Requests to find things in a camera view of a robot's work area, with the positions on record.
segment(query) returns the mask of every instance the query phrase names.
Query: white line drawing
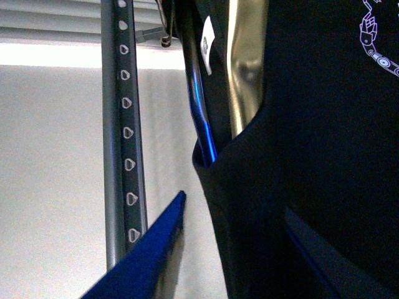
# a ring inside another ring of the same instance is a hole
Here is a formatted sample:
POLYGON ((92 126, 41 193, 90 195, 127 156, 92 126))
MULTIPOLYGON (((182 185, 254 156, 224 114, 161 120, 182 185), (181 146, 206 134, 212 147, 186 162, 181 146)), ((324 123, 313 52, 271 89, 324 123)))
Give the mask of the white line drawing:
POLYGON ((118 6, 120 8, 126 7, 127 3, 124 0, 118 0, 118 6))
POLYGON ((126 24, 126 22, 124 22, 124 21, 119 21, 119 29, 120 30, 126 30, 127 29, 127 24, 126 24))
POLYGON ((133 134, 134 134, 133 130, 131 128, 129 128, 128 126, 123 128, 123 137, 125 139, 129 139, 130 137, 133 136, 133 134))
POLYGON ((141 233, 135 229, 129 229, 128 235, 129 235, 129 242, 135 243, 138 240, 138 238, 140 238, 141 233))
MULTIPOLYGON (((360 24, 360 42, 362 43, 367 55, 374 59, 379 66, 399 77, 399 65, 378 53, 375 48, 374 41, 378 34, 378 24, 375 22, 375 17, 372 14, 373 7, 370 4, 370 1, 371 0, 363 0, 364 5, 366 5, 368 9, 368 13, 364 16, 362 23, 360 24)), ((382 2, 382 0, 373 1, 377 4, 382 2)))
POLYGON ((136 162, 134 162, 132 159, 129 158, 125 160, 126 171, 131 171, 134 167, 136 167, 136 162))
POLYGON ((138 201, 138 196, 132 192, 126 194, 126 204, 128 206, 134 205, 138 201))
POLYGON ((124 109, 129 109, 132 105, 132 101, 128 97, 122 98, 122 107, 124 109))
POLYGON ((129 53, 129 48, 128 48, 127 46, 125 46, 125 45, 120 45, 120 46, 119 46, 119 52, 120 52, 122 55, 126 55, 126 54, 129 53))
POLYGON ((123 81, 126 81, 126 80, 128 80, 130 78, 130 73, 127 70, 121 70, 120 71, 120 78, 123 81))

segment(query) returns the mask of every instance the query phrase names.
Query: white wall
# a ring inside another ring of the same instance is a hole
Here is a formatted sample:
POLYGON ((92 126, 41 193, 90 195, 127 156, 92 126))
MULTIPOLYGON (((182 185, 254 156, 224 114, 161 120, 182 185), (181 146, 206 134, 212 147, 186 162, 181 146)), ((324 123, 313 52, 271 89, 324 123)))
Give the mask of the white wall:
MULTIPOLYGON (((184 71, 139 81, 150 223, 188 194, 176 298, 226 298, 184 71)), ((105 273, 101 105, 100 69, 0 65, 0 298, 78 298, 105 273)))

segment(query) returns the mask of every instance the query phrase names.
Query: white label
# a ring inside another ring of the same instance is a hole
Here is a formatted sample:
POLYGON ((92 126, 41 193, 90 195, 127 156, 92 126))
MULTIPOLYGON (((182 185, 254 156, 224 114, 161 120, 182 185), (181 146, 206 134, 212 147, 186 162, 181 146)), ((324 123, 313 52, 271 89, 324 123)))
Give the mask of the white label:
POLYGON ((211 22, 211 17, 208 16, 205 20, 204 29, 202 31, 201 39, 201 53, 208 75, 212 75, 212 69, 209 64, 209 56, 211 53, 212 43, 214 41, 214 31, 211 22))

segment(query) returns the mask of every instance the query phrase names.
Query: perforated metal rail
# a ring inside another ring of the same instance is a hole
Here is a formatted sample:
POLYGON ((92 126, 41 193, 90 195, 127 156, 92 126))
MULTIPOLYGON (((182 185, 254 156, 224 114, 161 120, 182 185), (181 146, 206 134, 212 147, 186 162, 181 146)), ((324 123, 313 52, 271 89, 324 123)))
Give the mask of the perforated metal rail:
POLYGON ((147 230, 133 0, 102 1, 107 268, 147 230))

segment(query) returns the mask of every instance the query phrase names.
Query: black fabric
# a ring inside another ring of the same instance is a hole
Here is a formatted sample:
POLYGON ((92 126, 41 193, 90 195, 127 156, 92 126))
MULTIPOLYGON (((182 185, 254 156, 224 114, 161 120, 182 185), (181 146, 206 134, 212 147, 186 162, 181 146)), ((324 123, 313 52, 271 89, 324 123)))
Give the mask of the black fabric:
MULTIPOLYGON (((398 1, 367 3, 378 23, 375 47, 399 62, 398 1)), ((197 5, 202 21, 212 14, 204 1, 197 5)), ((213 1, 214 10, 218 5, 226 7, 225 1, 213 1)), ((307 293, 311 285, 321 285, 312 272, 290 272, 289 265, 303 258, 288 254, 295 248, 284 230, 286 206, 397 294, 399 78, 360 42, 365 1, 271 0, 269 9, 265 105, 210 168, 201 165, 198 149, 193 156, 229 296, 326 298, 325 289, 307 293)), ((211 67, 222 73, 223 60, 213 55, 211 67)), ((207 101, 223 102, 218 94, 225 94, 220 83, 225 78, 216 83, 212 76, 204 76, 207 101)))
MULTIPOLYGON (((380 16, 375 44, 396 59, 398 3, 369 2, 380 16)), ((271 1, 270 10, 265 66, 289 205, 399 293, 399 78, 360 43, 363 1, 271 1)))
POLYGON ((285 231, 286 201, 276 154, 268 142, 256 142, 260 136, 268 140, 266 107, 209 168, 201 164, 198 146, 193 155, 229 298, 336 298, 285 231))

